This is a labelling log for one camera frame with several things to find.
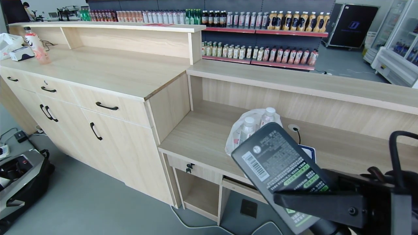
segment label sticker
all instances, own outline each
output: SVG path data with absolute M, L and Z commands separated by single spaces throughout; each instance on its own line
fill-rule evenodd
M 247 165 L 251 168 L 251 170 L 257 175 L 258 179 L 263 182 L 265 181 L 270 175 L 267 171 L 261 166 L 261 164 L 255 159 L 255 157 L 248 151 L 246 154 L 242 156 L 242 159 L 247 163 Z

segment white wall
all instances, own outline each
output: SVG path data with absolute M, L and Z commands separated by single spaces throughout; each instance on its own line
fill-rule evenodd
M 43 17 L 49 17 L 49 12 L 57 12 L 57 8 L 88 5 L 85 0 L 22 0 L 22 2 L 28 2 L 29 9 L 37 10 L 36 15 L 42 15 Z
M 375 20 L 369 29 L 371 32 L 377 32 L 380 24 L 385 19 L 387 12 L 392 6 L 393 0 L 336 0 L 336 3 L 353 3 L 380 7 L 375 16 Z

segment white plastic bag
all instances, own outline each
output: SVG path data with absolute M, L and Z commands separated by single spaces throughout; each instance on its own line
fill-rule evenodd
M 21 36 L 8 33 L 0 34 L 0 60 L 10 58 L 9 53 L 22 47 L 23 38 Z
M 241 134 L 241 126 L 244 124 L 244 119 L 246 117 L 252 117 L 255 120 L 255 129 L 258 130 L 260 128 L 260 122 L 261 122 L 261 116 L 265 113 L 265 109 L 253 109 L 250 110 L 239 118 L 238 121 L 236 121 L 231 129 L 231 132 L 229 133 L 227 144 L 225 146 L 225 152 L 231 156 L 232 151 L 238 147 L 238 143 L 240 141 L 240 134 Z M 283 127 L 283 124 L 280 120 L 280 115 L 275 114 L 274 119 L 275 122 L 278 123 L 280 126 Z

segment black cabinet handle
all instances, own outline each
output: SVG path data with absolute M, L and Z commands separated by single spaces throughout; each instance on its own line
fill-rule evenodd
M 49 120 L 52 120 L 52 119 L 53 119 L 53 118 L 52 118 L 52 116 L 48 117 L 48 115 L 46 114 L 46 112 L 43 110 L 43 105 L 39 105 L 39 107 L 41 107 L 41 110 L 42 110 L 43 114 L 45 114 L 45 116 L 46 116 Z
M 9 79 L 10 81 L 14 81 L 14 82 L 18 81 L 17 79 L 12 79 L 11 77 L 7 77 L 7 79 Z
M 94 123 L 90 123 L 90 128 L 92 129 L 92 131 L 93 131 L 94 135 L 96 136 L 96 138 L 97 138 L 98 140 L 102 140 L 103 138 L 102 138 L 102 137 L 99 137 L 99 136 L 96 134 L 96 132 L 94 131 L 93 127 L 94 127 Z
M 99 106 L 99 107 L 102 107 L 102 108 L 110 109 L 110 110 L 118 110 L 119 109 L 118 106 L 114 106 L 113 108 L 103 106 L 102 103 L 100 103 L 100 102 L 96 102 L 96 105 Z
M 48 90 L 46 87 L 41 87 L 41 89 L 42 89 L 42 90 L 44 90 L 44 91 L 52 92 L 52 93 L 56 92 L 56 90 L 55 90 L 55 89 L 53 89 L 53 90 Z
M 49 107 L 48 106 L 45 106 L 45 111 L 51 116 L 51 120 L 54 120 L 57 123 L 58 122 L 58 119 L 54 118 L 52 116 L 52 114 L 48 110 L 49 110 Z

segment countertop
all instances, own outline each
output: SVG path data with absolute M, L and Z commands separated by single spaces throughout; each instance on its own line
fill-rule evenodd
M 187 74 L 418 115 L 418 89 L 361 79 L 201 60 Z
M 149 31 L 165 31 L 180 33 L 196 33 L 206 29 L 204 25 L 170 25 L 153 26 L 157 24 L 132 23 L 132 22 L 97 22 L 97 21 L 58 21 L 58 22 L 29 22 L 14 23 L 9 26 L 34 27 L 34 28 L 115 28 L 115 29 L 135 29 Z
M 149 99 L 190 66 L 188 58 L 86 46 L 72 50 L 67 45 L 50 46 L 48 53 L 50 64 L 40 65 L 32 58 L 20 62 L 6 59 L 0 65 L 140 101 Z

